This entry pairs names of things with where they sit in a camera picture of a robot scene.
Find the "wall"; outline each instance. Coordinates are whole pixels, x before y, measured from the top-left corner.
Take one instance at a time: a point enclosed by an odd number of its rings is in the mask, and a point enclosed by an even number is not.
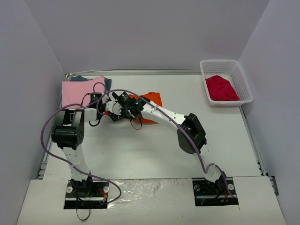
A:
[[[64,72],[238,59],[269,0],[25,0]]]
[[[0,1],[0,21],[0,218],[14,225],[43,157],[39,134],[63,72],[22,0]]]
[[[288,224],[300,221],[299,8],[272,0],[240,57],[254,95],[243,108]]]

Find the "white plastic basket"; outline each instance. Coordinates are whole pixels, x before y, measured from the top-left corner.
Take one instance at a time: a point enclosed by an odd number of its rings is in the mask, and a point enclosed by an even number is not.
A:
[[[253,95],[246,77],[236,60],[202,60],[200,68],[210,107],[237,107],[244,103],[252,102]],[[239,96],[239,101],[214,101],[210,98],[206,80],[214,75],[219,75],[228,80]]]

